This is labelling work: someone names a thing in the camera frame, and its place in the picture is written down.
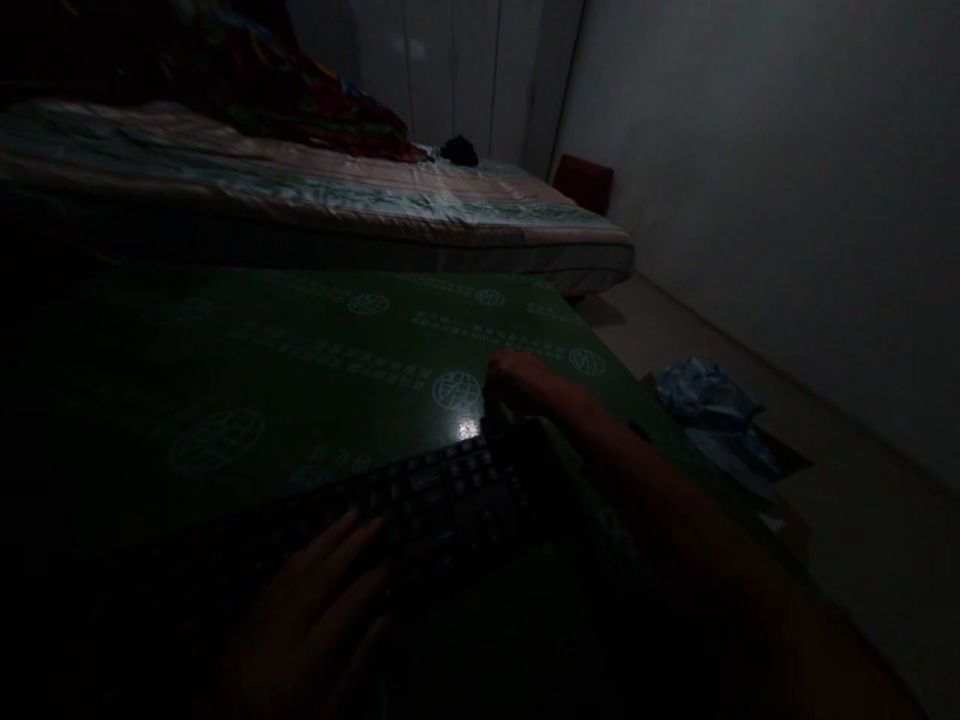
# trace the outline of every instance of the striped bedsheet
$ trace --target striped bedsheet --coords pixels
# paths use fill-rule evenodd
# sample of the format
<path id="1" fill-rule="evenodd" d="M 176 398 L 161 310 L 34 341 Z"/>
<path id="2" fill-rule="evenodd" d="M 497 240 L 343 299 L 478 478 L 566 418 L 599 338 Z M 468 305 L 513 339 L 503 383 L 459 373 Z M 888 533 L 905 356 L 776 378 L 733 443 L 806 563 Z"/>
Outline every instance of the striped bedsheet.
<path id="1" fill-rule="evenodd" d="M 0 115 L 0 183 L 282 226 L 303 267 L 334 266 L 349 245 L 355 269 L 536 274 L 580 295 L 626 279 L 634 261 L 626 232 L 519 168 L 396 163 L 250 138 L 176 103 L 13 106 Z M 233 235 L 210 235 L 222 264 L 233 264 Z M 278 247 L 288 235 L 262 234 L 254 264 L 289 257 Z M 249 237 L 243 244 L 249 262 Z"/>

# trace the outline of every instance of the red object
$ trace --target red object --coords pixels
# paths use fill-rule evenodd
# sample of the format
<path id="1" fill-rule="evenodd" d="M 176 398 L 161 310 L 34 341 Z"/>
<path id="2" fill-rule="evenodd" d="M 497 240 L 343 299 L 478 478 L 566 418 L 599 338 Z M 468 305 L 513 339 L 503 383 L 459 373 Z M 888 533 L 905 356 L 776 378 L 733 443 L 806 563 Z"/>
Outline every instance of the red object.
<path id="1" fill-rule="evenodd" d="M 584 210 L 606 215 L 613 188 L 613 168 L 563 155 L 553 176 L 553 187 Z"/>

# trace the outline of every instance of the bed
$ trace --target bed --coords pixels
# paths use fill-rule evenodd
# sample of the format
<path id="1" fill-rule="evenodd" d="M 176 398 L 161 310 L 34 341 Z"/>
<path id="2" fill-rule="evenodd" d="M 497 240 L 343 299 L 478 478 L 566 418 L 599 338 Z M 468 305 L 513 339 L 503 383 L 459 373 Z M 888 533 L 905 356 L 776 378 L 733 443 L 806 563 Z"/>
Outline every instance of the bed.
<path id="1" fill-rule="evenodd" d="M 248 137 L 173 102 L 11 106 L 0 205 L 118 258 L 525 273 L 566 296 L 603 292 L 634 262 L 626 232 L 519 168 Z"/>

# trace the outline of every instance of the table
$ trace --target table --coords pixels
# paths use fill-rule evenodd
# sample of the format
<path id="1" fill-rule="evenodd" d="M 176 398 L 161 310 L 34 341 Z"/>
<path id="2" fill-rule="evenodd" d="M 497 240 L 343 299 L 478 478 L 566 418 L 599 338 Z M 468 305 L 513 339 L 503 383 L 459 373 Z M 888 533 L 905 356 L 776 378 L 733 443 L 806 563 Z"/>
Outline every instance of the table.
<path id="1" fill-rule="evenodd" d="M 513 347 L 640 424 L 789 562 L 632 374 L 534 277 L 126 267 L 77 285 L 34 328 L 5 358 L 7 396 L 21 429 L 42 428 L 55 452 L 18 491 L 30 498 L 22 522 L 59 528 L 56 544 L 74 557 L 109 555 L 473 436 L 487 359 Z M 575 453 L 556 444 L 576 471 Z M 616 514 L 583 492 L 610 556 L 642 565 Z M 475 709 L 509 702 L 543 714 L 556 701 L 558 711 L 581 703 L 617 714 L 616 694 L 597 691 L 608 676 L 586 607 L 556 548 L 535 548 L 431 608 L 428 629 L 398 629 L 394 690 L 416 695 L 422 675 L 435 709 L 476 681 L 485 699 L 474 698 Z M 464 617 L 483 621 L 468 627 Z M 557 683 L 581 691 L 561 697 Z"/>

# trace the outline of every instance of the globe logo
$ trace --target globe logo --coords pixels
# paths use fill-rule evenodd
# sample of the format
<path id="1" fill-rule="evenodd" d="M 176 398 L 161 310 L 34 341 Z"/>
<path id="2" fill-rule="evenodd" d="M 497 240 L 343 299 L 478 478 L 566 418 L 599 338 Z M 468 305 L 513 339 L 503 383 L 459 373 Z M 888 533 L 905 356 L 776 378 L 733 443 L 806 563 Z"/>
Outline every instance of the globe logo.
<path id="1" fill-rule="evenodd" d="M 304 465 L 294 470 L 287 482 L 295 488 L 308 489 L 323 485 L 331 480 L 333 480 L 333 473 L 329 470 L 322 470 L 316 465 Z"/>
<path id="2" fill-rule="evenodd" d="M 433 381 L 433 401 L 444 410 L 462 410 L 480 399 L 480 383 L 464 372 L 444 373 Z"/>
<path id="3" fill-rule="evenodd" d="M 592 350 L 585 348 L 576 348 L 570 351 L 570 364 L 584 375 L 602 375 L 607 369 L 603 358 Z"/>
<path id="4" fill-rule="evenodd" d="M 190 297 L 149 307 L 140 313 L 140 319 L 148 325 L 189 325 L 212 312 L 212 302 Z"/>
<path id="5" fill-rule="evenodd" d="M 347 308 L 357 315 L 376 315 L 390 307 L 390 301 L 383 295 L 367 293 L 350 299 Z"/>
<path id="6" fill-rule="evenodd" d="M 256 410 L 238 408 L 204 418 L 178 437 L 167 464 L 178 475 L 202 475 L 219 470 L 257 444 L 265 426 Z"/>
<path id="7" fill-rule="evenodd" d="M 476 298 L 477 302 L 481 305 L 489 305 L 490 307 L 503 305 L 503 303 L 507 300 L 503 293 L 489 289 L 477 290 L 473 297 Z"/>

